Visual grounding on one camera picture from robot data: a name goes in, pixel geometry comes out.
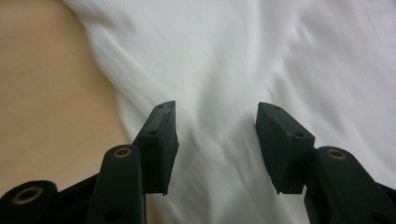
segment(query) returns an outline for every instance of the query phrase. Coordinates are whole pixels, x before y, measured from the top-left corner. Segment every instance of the small hole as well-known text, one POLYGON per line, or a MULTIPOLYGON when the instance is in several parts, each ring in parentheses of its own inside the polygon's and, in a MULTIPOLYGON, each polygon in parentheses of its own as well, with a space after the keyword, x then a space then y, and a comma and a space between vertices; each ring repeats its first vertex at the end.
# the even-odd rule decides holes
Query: small hole
POLYGON ((376 223, 380 223, 380 224, 388 224, 389 223, 389 219, 382 213, 372 212, 371 215, 372 215, 373 220, 376 223))
POLYGON ((329 149, 329 150, 327 151, 327 153, 328 153, 331 157, 333 157, 333 158, 335 158, 335 159, 337 159, 337 160, 345 160, 345 159, 347 158, 347 155, 346 155, 344 152, 339 151, 339 150, 329 149))
POLYGON ((24 189, 19 192, 15 197, 12 199, 12 202, 15 204, 25 204, 31 201, 34 201, 43 193, 43 188, 41 187, 30 187, 28 189, 24 189))
POLYGON ((294 134, 296 137, 304 137, 305 135, 303 133, 295 133, 294 134))
POLYGON ((105 214, 106 222, 115 222, 120 219, 122 212, 120 209, 112 209, 105 214))
POLYGON ((33 189, 30 189, 30 190, 25 191, 23 194, 20 195, 20 200, 29 199, 29 198, 35 196, 35 194, 36 194, 36 191, 33 190, 33 189))
POLYGON ((130 148, 127 148, 127 147, 119 148, 116 151, 114 151, 114 153, 113 153, 114 157, 116 157, 116 158, 124 158, 124 157, 127 157, 127 156, 131 155, 131 154, 132 154, 132 150, 130 148))

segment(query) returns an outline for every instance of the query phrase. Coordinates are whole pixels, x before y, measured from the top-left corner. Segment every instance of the black plastic arm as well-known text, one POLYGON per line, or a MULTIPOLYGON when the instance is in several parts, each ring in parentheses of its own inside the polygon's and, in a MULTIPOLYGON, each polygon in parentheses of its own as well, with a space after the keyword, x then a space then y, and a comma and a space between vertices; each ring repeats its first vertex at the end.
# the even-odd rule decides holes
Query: black plastic arm
POLYGON ((262 157, 276 191, 302 193, 312 224, 396 223, 395 190, 378 185, 349 152, 314 149, 315 137, 285 110, 259 103, 262 157))

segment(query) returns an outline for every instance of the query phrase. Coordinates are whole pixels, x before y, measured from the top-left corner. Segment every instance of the wrinkled fabric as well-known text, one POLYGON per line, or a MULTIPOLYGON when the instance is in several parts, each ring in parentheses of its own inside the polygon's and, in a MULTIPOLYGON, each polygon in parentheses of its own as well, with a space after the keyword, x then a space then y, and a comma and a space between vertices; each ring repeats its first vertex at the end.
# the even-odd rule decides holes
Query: wrinkled fabric
POLYGON ((304 195, 276 195, 266 173, 258 102, 396 188, 393 1, 65 2, 131 140, 155 105, 177 102, 179 152, 156 197, 165 223, 308 223, 304 195))

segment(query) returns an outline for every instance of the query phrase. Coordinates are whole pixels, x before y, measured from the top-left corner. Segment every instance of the white fabric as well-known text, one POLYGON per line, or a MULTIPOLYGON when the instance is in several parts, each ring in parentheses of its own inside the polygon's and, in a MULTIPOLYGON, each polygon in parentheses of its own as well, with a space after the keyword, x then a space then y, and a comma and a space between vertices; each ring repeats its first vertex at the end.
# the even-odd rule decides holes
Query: white fabric
POLYGON ((155 105, 177 102, 180 148, 169 195, 157 197, 165 223, 308 223, 304 196, 277 196, 264 169, 258 102, 396 188, 393 1, 65 2, 131 139, 155 105))

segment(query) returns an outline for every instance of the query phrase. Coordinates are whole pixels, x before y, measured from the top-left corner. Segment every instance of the wooden surface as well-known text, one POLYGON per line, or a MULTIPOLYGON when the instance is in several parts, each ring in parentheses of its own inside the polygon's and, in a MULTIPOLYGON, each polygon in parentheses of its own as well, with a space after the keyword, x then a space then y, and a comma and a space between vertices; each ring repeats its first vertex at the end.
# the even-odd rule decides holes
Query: wooden surface
POLYGON ((65 189, 128 143, 74 13, 61 1, 0 1, 0 195, 30 180, 65 189))

